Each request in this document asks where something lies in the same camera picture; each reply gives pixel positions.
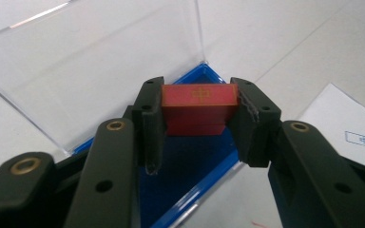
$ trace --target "red block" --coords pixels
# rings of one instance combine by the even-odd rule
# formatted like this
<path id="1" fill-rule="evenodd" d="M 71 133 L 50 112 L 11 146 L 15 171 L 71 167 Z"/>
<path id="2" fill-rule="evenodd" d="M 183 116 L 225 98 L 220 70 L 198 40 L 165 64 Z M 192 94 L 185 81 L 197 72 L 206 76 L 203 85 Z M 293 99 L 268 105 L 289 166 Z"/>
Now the red block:
<path id="1" fill-rule="evenodd" d="M 167 135 L 220 135 L 237 108 L 236 84 L 163 85 Z"/>

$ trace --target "red box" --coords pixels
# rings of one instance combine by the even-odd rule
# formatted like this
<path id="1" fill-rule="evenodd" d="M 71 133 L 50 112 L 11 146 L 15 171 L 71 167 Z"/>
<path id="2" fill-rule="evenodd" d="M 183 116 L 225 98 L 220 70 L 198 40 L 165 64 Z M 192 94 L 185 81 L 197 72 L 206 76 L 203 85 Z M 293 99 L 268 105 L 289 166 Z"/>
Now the red box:
<path id="1" fill-rule="evenodd" d="M 237 108 L 236 84 L 163 85 L 167 135 L 220 135 Z"/>

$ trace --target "blue printed rectangle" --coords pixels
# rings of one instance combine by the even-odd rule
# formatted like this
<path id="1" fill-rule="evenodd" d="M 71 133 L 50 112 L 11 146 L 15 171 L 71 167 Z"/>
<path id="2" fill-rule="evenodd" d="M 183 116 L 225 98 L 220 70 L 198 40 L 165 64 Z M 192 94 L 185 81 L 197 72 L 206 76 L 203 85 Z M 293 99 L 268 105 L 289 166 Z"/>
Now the blue printed rectangle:
<path id="1" fill-rule="evenodd" d="M 365 136 L 353 132 L 345 131 L 346 141 L 365 146 Z"/>

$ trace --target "black plastic part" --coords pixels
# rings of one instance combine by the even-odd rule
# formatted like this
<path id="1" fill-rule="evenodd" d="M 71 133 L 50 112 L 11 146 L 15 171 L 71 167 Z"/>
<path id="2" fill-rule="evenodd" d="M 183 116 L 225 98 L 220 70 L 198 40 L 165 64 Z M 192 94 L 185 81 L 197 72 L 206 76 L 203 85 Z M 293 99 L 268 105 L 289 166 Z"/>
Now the black plastic part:
<path id="1" fill-rule="evenodd" d="M 240 107 L 227 127 L 239 151 L 239 159 L 251 167 L 268 167 L 265 148 L 269 135 L 280 125 L 280 109 L 253 83 L 231 78 L 239 87 Z"/>
<path id="2" fill-rule="evenodd" d="M 0 166 L 0 227 L 42 227 L 39 220 L 43 216 L 35 212 L 55 190 L 54 174 L 51 155 L 42 152 L 25 153 L 3 163 Z"/>
<path id="3" fill-rule="evenodd" d="M 100 124 L 65 227 L 139 227 L 134 126 L 129 119 Z"/>
<path id="4" fill-rule="evenodd" d="M 132 108 L 139 165 L 145 166 L 146 173 L 150 175 L 156 174 L 162 165 L 166 130 L 162 113 L 163 84 L 163 77 L 144 82 Z"/>
<path id="5" fill-rule="evenodd" d="M 284 227 L 365 227 L 365 183 L 313 126 L 285 122 L 269 180 Z"/>

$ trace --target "white paper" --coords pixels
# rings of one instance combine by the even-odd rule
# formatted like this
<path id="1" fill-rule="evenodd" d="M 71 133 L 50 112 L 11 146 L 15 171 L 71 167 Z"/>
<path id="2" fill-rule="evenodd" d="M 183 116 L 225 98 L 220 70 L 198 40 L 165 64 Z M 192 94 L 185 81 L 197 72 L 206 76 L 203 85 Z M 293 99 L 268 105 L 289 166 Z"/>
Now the white paper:
<path id="1" fill-rule="evenodd" d="M 365 165 L 365 107 L 329 84 L 301 121 L 314 125 L 343 157 Z"/>

